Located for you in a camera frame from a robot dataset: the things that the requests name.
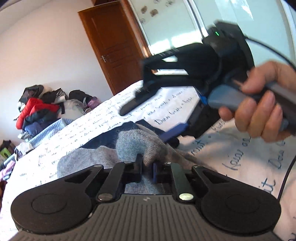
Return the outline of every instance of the blue plastic part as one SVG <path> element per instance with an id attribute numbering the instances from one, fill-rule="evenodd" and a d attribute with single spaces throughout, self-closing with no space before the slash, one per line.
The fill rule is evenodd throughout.
<path id="1" fill-rule="evenodd" d="M 168 142 L 173 137 L 178 137 L 181 135 L 186 128 L 188 127 L 187 123 L 181 123 L 173 127 L 172 129 L 168 130 L 167 132 L 162 133 L 158 136 L 164 143 Z"/>
<path id="2" fill-rule="evenodd" d="M 153 163 L 153 183 L 157 183 L 157 180 L 156 180 L 156 174 L 157 174 L 157 163 L 154 162 Z"/>
<path id="3" fill-rule="evenodd" d="M 200 101 L 204 104 L 207 105 L 207 98 L 204 95 L 198 94 Z"/>

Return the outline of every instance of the gray sock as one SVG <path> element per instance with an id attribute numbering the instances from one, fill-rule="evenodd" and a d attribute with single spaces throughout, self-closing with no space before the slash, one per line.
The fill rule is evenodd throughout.
<path id="1" fill-rule="evenodd" d="M 139 153 L 143 155 L 146 167 L 151 166 L 155 160 L 178 163 L 184 169 L 191 169 L 193 165 L 208 167 L 206 163 L 187 152 L 175 150 L 169 144 L 164 144 L 151 130 L 146 132 L 146 127 L 138 126 L 141 130 L 122 131 L 118 135 L 116 150 L 122 161 L 134 161 Z"/>
<path id="2" fill-rule="evenodd" d="M 121 162 L 115 149 L 100 146 L 97 149 L 78 148 L 62 157 L 57 165 L 57 177 L 61 178 L 95 164 L 102 164 L 105 169 Z"/>

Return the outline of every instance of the white bedsheet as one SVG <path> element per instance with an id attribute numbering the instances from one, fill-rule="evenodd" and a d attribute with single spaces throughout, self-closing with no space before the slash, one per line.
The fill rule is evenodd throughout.
<path id="1" fill-rule="evenodd" d="M 75 120 L 34 151 L 21 158 L 8 180 L 0 213 L 0 240 L 7 241 L 17 229 L 10 215 L 10 206 L 20 193 L 57 179 L 59 159 L 90 139 L 124 122 L 145 119 L 164 131 L 185 122 L 199 100 L 192 87 L 164 88 L 152 99 L 125 117 L 119 108 L 133 97 L 141 81 L 105 101 L 90 113 Z M 277 197 L 286 170 L 296 154 L 296 139 L 277 144 L 251 139 L 235 128 L 234 122 L 219 121 L 203 137 L 180 137 L 180 149 L 206 161 L 218 172 L 228 175 Z M 282 215 L 275 232 L 283 240 L 296 233 L 296 171 L 290 174 L 283 194 Z"/>

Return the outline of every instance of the door handle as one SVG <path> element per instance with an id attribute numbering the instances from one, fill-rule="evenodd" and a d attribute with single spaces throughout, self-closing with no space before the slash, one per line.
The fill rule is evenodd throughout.
<path id="1" fill-rule="evenodd" d="M 102 60 L 103 60 L 105 63 L 107 63 L 107 59 L 106 59 L 106 57 L 105 57 L 104 55 L 102 55 L 101 57 L 102 57 Z"/>

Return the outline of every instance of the finger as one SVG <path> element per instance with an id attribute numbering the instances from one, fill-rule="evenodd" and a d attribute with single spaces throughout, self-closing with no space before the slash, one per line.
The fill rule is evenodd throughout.
<path id="1" fill-rule="evenodd" d="M 262 135 L 265 124 L 274 108 L 275 101 L 274 93 L 272 91 L 266 91 L 261 98 L 248 127 L 247 131 L 250 137 L 255 138 Z"/>
<path id="2" fill-rule="evenodd" d="M 286 139 L 287 137 L 291 136 L 291 133 L 288 131 L 282 131 L 278 134 L 277 138 L 276 138 L 276 142 L 277 141 L 282 141 L 284 139 Z"/>
<path id="3" fill-rule="evenodd" d="M 296 91 L 295 79 L 296 72 L 290 66 L 269 61 L 251 69 L 241 90 L 250 94 L 259 93 L 266 83 L 276 80 L 281 86 Z"/>
<path id="4" fill-rule="evenodd" d="M 267 82 L 276 80 L 278 66 L 275 62 L 267 62 L 259 67 L 251 69 L 247 81 L 241 87 L 245 93 L 259 93 Z"/>
<path id="5" fill-rule="evenodd" d="M 235 125 L 239 131 L 247 131 L 256 108 L 256 101 L 250 97 L 245 98 L 239 105 L 234 115 Z"/>
<path id="6" fill-rule="evenodd" d="M 275 106 L 269 120 L 266 122 L 264 130 L 262 132 L 262 138 L 265 142 L 275 142 L 278 134 L 279 129 L 281 127 L 281 122 L 283 120 L 283 110 L 279 104 Z"/>
<path id="7" fill-rule="evenodd" d="M 234 117 L 234 114 L 231 112 L 231 110 L 225 106 L 222 106 L 219 109 L 219 115 L 223 121 L 229 121 Z"/>

